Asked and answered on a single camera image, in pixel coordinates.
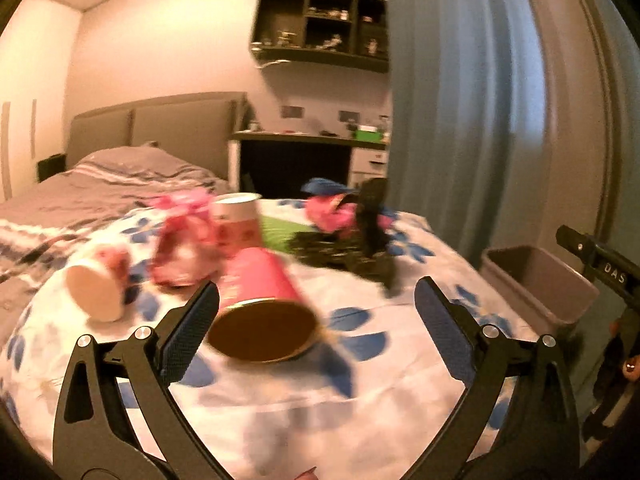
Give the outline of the grey upholstered headboard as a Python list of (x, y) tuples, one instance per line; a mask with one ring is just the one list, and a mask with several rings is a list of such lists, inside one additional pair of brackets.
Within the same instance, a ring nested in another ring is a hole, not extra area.
[(106, 148), (152, 143), (227, 179), (228, 143), (251, 114), (247, 95), (235, 91), (160, 96), (89, 110), (70, 122), (66, 167)]

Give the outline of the black crumpled plastic bag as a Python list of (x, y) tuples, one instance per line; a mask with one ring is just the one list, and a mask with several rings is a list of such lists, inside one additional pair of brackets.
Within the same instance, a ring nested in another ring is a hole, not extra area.
[[(373, 178), (364, 182), (354, 194), (363, 192), (373, 195), (383, 212), (386, 188), (387, 181), (384, 178)], [(290, 241), (291, 252), (301, 263), (349, 272), (391, 292), (395, 287), (397, 269), (388, 246), (388, 230), (381, 232), (371, 228), (363, 234), (339, 238), (337, 235), (323, 234), (316, 227), (314, 232), (297, 233)]]

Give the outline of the white paper cup lying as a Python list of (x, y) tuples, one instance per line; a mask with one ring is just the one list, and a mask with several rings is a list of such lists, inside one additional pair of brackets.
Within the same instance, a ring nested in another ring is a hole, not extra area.
[(93, 321), (115, 322), (124, 315), (130, 263), (124, 245), (92, 246), (66, 266), (66, 290)]

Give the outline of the dark wall shelf unit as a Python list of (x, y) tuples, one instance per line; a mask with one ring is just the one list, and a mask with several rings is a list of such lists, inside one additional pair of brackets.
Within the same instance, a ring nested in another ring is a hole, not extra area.
[(262, 64), (326, 64), (385, 74), (386, 0), (257, 0), (250, 52)]

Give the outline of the green box on desk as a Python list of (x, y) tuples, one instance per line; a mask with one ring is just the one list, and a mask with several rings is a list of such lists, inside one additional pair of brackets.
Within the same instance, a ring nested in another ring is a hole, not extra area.
[(376, 129), (357, 129), (354, 132), (354, 139), (358, 142), (375, 142), (383, 141), (383, 135)]

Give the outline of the pink patterned paper cup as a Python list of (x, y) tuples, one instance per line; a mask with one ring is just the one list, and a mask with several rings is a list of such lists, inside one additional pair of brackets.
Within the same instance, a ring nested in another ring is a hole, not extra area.
[(217, 196), (209, 206), (218, 248), (231, 258), (245, 248), (262, 247), (259, 200), (256, 193)]

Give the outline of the grey striped bed blanket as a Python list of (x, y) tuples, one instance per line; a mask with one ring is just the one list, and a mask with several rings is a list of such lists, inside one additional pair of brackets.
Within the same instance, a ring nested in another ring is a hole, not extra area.
[(149, 200), (188, 188), (218, 194), (230, 185), (161, 148), (121, 146), (94, 152), (72, 169), (1, 204), (1, 340), (27, 304), (89, 235)]

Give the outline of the blue grey curtain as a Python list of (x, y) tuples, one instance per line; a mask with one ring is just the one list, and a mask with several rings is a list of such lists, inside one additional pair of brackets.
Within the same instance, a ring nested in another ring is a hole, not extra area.
[(390, 204), (477, 264), (567, 224), (639, 255), (639, 0), (388, 0)]

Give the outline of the red snack wrapper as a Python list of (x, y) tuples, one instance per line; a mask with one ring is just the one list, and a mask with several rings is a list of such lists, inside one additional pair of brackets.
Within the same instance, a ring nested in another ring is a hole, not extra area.
[(165, 214), (149, 263), (155, 285), (190, 287), (220, 273), (222, 253), (209, 212), (213, 198), (205, 188), (192, 188), (150, 201)]

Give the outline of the white blue floral duvet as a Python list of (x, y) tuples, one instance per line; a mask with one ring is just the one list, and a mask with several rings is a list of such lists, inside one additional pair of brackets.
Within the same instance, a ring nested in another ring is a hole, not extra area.
[[(239, 479), (396, 479), (451, 413), (463, 386), (423, 327), (413, 296), (432, 278), (482, 325), (533, 339), (533, 330), (427, 221), (386, 214), (392, 289), (306, 266), (285, 252), (312, 228), (299, 200), (263, 200), (265, 246), (244, 252), (222, 281), (213, 337), (170, 388), (218, 460)], [(149, 263), (164, 214), (139, 208), (97, 224), (1, 225), (1, 296), (21, 315), (1, 350), (1, 397), (30, 443), (50, 455), (70, 354), (85, 334), (119, 340), (155, 326), (189, 298), (155, 285)], [(124, 315), (90, 318), (65, 271), (90, 247), (122, 243), (132, 258)]]

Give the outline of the pink crumpled plastic bag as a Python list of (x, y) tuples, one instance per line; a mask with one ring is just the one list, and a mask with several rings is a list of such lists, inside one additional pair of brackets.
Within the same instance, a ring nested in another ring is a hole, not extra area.
[(388, 230), (393, 220), (371, 194), (314, 195), (306, 200), (307, 219), (323, 234), (349, 238), (366, 229)]

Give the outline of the green fuzzy cloth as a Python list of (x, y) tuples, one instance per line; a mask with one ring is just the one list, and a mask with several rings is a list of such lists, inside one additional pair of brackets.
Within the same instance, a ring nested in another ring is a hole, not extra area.
[(297, 233), (314, 232), (313, 226), (268, 216), (260, 218), (262, 246), (273, 252), (291, 252), (290, 241)]

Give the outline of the dark desk with white drawers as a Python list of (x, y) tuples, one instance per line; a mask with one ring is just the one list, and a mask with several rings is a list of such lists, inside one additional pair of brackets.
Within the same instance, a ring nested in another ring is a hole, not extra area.
[(297, 198), (312, 178), (356, 188), (387, 172), (388, 146), (339, 136), (238, 131), (228, 142), (228, 180), (235, 191)]

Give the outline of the black bedside table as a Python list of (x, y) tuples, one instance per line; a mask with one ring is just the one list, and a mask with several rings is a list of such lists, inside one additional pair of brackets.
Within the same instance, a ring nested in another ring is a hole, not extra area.
[(37, 178), (41, 183), (66, 170), (66, 154), (58, 153), (37, 162)]

